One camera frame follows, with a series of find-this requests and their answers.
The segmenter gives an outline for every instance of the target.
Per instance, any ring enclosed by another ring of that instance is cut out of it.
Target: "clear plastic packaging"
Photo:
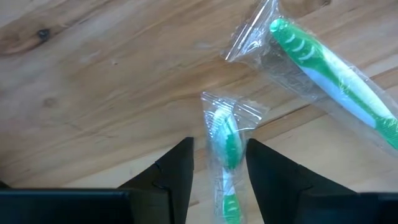
[[[246,143],[268,109],[225,94],[204,92],[201,99],[207,129],[208,167],[215,193],[214,223],[245,223]]]
[[[260,2],[234,36],[225,59],[258,69],[397,155],[397,103],[354,65],[283,15],[278,0]]]

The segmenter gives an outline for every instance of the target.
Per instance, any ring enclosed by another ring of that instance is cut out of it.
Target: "toothbrush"
[[[286,19],[270,32],[287,55],[323,91],[398,149],[398,120],[367,84],[312,35]]]
[[[243,145],[232,111],[226,108],[215,111],[211,133],[213,150],[223,165],[223,218],[227,224],[240,224],[241,207],[231,172],[242,161]]]

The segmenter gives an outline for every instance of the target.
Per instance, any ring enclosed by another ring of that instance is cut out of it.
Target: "black plastic object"
[[[0,189],[1,224],[184,224],[193,138],[118,189]]]
[[[246,159],[266,224],[398,223],[398,194],[358,194],[255,139]]]

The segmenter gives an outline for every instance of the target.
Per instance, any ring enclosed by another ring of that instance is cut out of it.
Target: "wooden surface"
[[[283,3],[398,99],[398,1]],[[247,66],[220,58],[253,4],[1,0],[0,179],[13,187],[115,187],[194,136],[187,223],[208,223],[199,94],[217,88],[272,108],[254,135],[275,150],[353,190],[396,191],[396,160]],[[43,30],[49,35],[40,38]],[[262,223],[250,190],[248,199],[249,223]]]

